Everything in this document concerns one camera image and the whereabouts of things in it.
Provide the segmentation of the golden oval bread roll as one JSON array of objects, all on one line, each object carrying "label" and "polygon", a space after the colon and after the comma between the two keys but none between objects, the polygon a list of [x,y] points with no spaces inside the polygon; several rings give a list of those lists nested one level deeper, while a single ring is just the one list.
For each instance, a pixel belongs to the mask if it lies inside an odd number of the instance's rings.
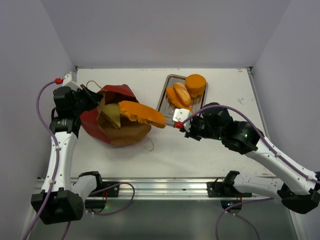
[{"label": "golden oval bread roll", "polygon": [[190,106],[192,100],[186,86],[181,82],[175,82],[173,84],[173,89],[180,101],[182,102],[182,104],[186,107]]}]

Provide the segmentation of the orange loaf bread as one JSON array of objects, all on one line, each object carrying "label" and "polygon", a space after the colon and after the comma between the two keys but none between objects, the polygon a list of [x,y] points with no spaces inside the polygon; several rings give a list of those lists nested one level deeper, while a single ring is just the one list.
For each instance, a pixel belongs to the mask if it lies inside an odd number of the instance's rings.
[{"label": "orange loaf bread", "polygon": [[165,116],[149,106],[124,100],[118,103],[118,107],[120,114],[127,117],[132,122],[137,121],[140,124],[155,126],[161,129],[166,127]]}]

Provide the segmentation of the orange twisted bread stick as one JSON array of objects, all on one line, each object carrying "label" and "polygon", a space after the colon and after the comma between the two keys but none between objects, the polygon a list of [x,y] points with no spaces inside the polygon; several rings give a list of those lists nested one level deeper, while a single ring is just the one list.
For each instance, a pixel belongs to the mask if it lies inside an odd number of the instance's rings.
[{"label": "orange twisted bread stick", "polygon": [[172,104],[174,104],[178,109],[187,109],[191,113],[193,113],[193,110],[189,106],[184,106],[181,100],[178,98],[176,92],[172,87],[167,87],[166,88],[166,95],[168,99],[171,101]]}]

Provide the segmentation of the red paper bag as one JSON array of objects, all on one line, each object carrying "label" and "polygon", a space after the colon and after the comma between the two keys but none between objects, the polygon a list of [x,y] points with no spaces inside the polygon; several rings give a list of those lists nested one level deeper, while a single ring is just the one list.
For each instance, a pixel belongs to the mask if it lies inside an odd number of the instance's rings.
[{"label": "red paper bag", "polygon": [[120,115],[121,127],[116,129],[101,113],[104,105],[118,104],[122,101],[138,102],[128,85],[105,85],[99,88],[98,93],[104,94],[99,105],[80,116],[81,125],[90,136],[114,146],[139,144],[148,136],[152,129],[150,125],[130,121],[126,116]]}]

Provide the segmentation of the metal serving tongs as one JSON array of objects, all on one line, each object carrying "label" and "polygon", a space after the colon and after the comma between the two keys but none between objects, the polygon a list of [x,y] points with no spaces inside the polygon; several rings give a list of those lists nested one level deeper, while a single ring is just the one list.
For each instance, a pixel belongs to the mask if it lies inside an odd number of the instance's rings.
[{"label": "metal serving tongs", "polygon": [[166,125],[169,127],[174,127],[175,126],[175,121],[173,121],[172,119],[167,119],[166,120]]}]

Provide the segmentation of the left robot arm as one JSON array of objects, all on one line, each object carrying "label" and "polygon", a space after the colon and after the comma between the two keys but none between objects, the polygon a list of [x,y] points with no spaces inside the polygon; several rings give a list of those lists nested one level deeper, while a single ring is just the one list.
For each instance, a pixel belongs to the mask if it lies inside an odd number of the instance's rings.
[{"label": "left robot arm", "polygon": [[84,85],[76,89],[61,86],[53,91],[55,107],[47,126],[51,135],[48,170],[40,193],[31,197],[33,209],[46,225],[80,220],[86,198],[103,193],[104,184],[98,171],[83,172],[76,183],[71,181],[73,154],[82,124],[80,116],[96,108],[102,98]]}]

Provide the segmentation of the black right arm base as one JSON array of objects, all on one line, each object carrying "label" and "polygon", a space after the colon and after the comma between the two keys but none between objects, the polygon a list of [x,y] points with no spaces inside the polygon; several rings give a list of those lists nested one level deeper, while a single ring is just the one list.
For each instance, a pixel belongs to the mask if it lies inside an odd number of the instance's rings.
[{"label": "black right arm base", "polygon": [[224,178],[216,178],[206,183],[207,195],[209,198],[220,199],[220,205],[225,210],[235,204],[241,203],[243,198],[251,198],[252,193],[240,193],[231,185],[225,183]]}]

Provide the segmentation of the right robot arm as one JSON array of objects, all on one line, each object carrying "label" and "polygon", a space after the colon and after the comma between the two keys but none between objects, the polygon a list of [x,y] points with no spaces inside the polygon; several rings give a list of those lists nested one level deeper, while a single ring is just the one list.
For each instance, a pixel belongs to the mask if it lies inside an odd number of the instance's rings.
[{"label": "right robot arm", "polygon": [[230,171],[220,190],[227,196],[258,194],[281,203],[299,214],[309,213],[320,203],[320,174],[298,164],[277,148],[245,117],[236,121],[230,107],[209,103],[195,113],[176,111],[176,126],[186,138],[219,140],[228,149],[244,155],[272,172],[275,178],[249,176]]}]

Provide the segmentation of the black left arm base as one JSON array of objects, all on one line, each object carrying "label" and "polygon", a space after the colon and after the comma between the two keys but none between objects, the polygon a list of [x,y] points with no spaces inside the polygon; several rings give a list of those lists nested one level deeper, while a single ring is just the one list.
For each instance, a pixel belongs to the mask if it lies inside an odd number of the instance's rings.
[{"label": "black left arm base", "polygon": [[108,198],[117,198],[119,196],[119,187],[115,186],[98,192],[96,194],[90,194],[85,200],[85,209],[93,213],[101,213],[107,207]]}]

